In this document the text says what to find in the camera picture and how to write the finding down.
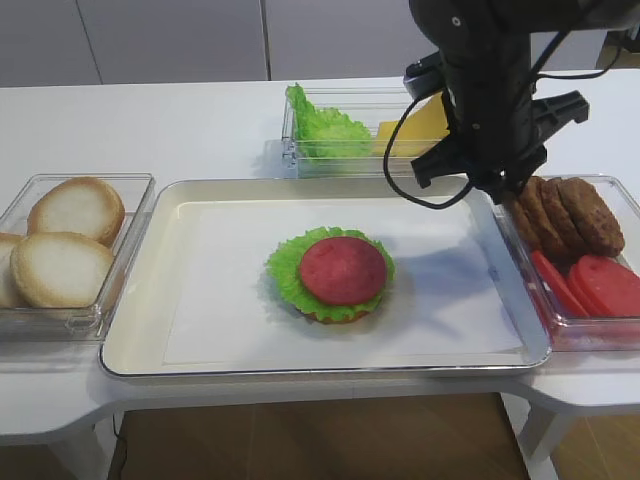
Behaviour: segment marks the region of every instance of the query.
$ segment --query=cabinet door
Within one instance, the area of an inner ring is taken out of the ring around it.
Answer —
[[[436,51],[406,0],[265,0],[274,80],[403,75]]]
[[[79,0],[104,83],[264,80],[259,0]]]
[[[0,87],[97,83],[73,0],[0,1]]]

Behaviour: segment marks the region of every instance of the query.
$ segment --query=white table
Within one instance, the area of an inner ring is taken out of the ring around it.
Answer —
[[[592,107],[589,122],[569,125],[547,143],[549,162],[542,172],[613,175],[640,199],[637,85],[637,70],[613,71],[590,81],[540,82],[540,95],[577,88]],[[281,176],[274,146],[281,134],[285,86],[249,82],[0,90],[0,205],[8,205],[36,173],[143,171],[155,175],[159,188],[186,178]],[[105,476],[114,442],[104,419],[131,409],[508,393],[515,395],[505,395],[505,404],[534,479],[554,478],[548,455],[575,416],[640,410],[640,354],[633,352],[557,353],[535,372],[518,377],[385,374],[136,383],[103,373],[96,346],[58,345],[43,352],[41,362],[15,360],[29,348],[34,347],[3,346],[0,353],[0,444],[52,444],[79,478]],[[69,352],[80,360],[65,362]],[[529,407],[519,397],[535,405],[524,428]]]

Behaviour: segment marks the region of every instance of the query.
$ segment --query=white paper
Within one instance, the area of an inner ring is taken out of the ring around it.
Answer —
[[[198,215],[164,362],[344,368],[381,358],[481,354],[522,345],[470,235],[465,204],[446,211],[402,199],[188,204]],[[383,242],[396,278],[380,307],[352,325],[307,321],[265,272],[278,243],[319,226]]]

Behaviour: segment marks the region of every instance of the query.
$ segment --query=table leg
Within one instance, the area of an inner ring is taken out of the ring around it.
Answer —
[[[122,417],[116,416],[117,429],[120,428]],[[50,443],[49,448],[78,480],[106,480],[117,442],[112,421],[109,416],[91,428]]]
[[[551,452],[569,431],[575,417],[529,405],[527,400],[514,395],[502,394],[502,402],[531,480],[558,480]]]

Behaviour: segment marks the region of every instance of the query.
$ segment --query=bun bottom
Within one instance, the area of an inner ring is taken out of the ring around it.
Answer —
[[[340,321],[335,321],[330,318],[319,319],[315,313],[308,313],[305,315],[305,317],[310,318],[314,322],[322,323],[323,325],[345,325],[347,323],[357,322],[358,320],[360,320],[365,315],[368,315],[369,313],[371,312],[358,312],[352,317],[345,315],[344,317],[342,317],[342,320]]]

